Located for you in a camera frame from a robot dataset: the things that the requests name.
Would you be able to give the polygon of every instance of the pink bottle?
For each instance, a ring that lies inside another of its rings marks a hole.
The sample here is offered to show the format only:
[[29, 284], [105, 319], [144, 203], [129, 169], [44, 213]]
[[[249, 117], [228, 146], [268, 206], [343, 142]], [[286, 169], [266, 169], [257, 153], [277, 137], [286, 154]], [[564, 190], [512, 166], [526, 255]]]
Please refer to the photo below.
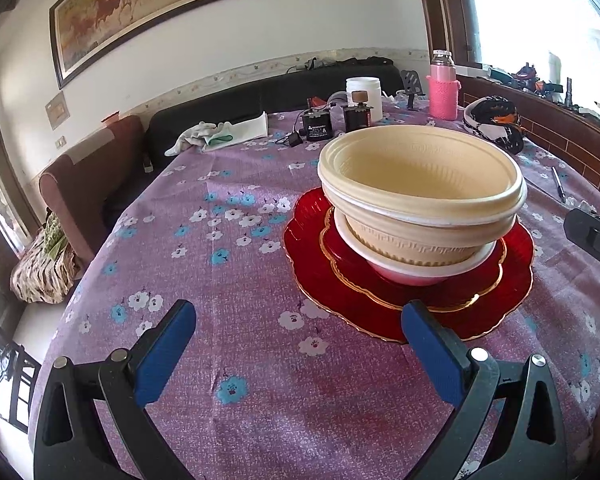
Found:
[[434, 50], [429, 80], [429, 113], [437, 119], [455, 121], [458, 118], [456, 66], [448, 50]]

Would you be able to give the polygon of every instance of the red plate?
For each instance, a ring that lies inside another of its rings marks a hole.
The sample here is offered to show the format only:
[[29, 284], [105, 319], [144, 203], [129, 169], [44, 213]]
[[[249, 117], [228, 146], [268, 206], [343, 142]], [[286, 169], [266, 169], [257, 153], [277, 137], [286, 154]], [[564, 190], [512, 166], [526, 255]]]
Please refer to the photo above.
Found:
[[421, 299], [435, 307], [443, 326], [474, 339], [495, 329], [531, 290], [534, 244], [518, 222], [477, 269], [430, 287], [409, 287], [378, 276], [342, 241], [331, 207], [321, 188], [302, 195], [285, 230], [285, 249], [300, 289], [360, 332], [404, 343], [400, 306]]

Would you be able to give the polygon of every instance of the wall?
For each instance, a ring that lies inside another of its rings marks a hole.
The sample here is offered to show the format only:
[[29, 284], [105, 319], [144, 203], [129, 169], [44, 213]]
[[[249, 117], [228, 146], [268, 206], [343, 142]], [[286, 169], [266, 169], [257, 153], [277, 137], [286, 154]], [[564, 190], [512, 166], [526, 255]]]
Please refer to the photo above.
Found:
[[0, 126], [18, 179], [32, 179], [110, 113], [130, 110], [222, 70], [336, 48], [427, 49], [420, 0], [223, 0], [167, 20], [103, 57], [65, 88], [71, 118], [52, 131], [45, 104], [58, 92], [48, 10], [18, 0], [0, 18]]

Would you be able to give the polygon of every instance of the pink knitted cover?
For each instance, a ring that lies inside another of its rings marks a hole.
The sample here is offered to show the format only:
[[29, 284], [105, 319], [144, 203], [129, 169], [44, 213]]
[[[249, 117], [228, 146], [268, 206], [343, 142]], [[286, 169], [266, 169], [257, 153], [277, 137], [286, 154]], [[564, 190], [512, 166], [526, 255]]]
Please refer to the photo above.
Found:
[[437, 119], [455, 121], [458, 117], [459, 81], [429, 80], [429, 114]]

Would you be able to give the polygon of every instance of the white jar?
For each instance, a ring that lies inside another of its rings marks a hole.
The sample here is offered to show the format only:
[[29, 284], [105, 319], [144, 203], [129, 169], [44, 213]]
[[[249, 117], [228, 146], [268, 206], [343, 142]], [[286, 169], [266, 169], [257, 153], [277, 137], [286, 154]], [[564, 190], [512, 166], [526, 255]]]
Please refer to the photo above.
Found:
[[347, 99], [349, 106], [355, 106], [351, 93], [364, 90], [369, 96], [369, 101], [366, 102], [371, 106], [371, 121], [377, 123], [382, 120], [382, 89], [380, 88], [380, 80], [377, 77], [351, 77], [347, 79]]

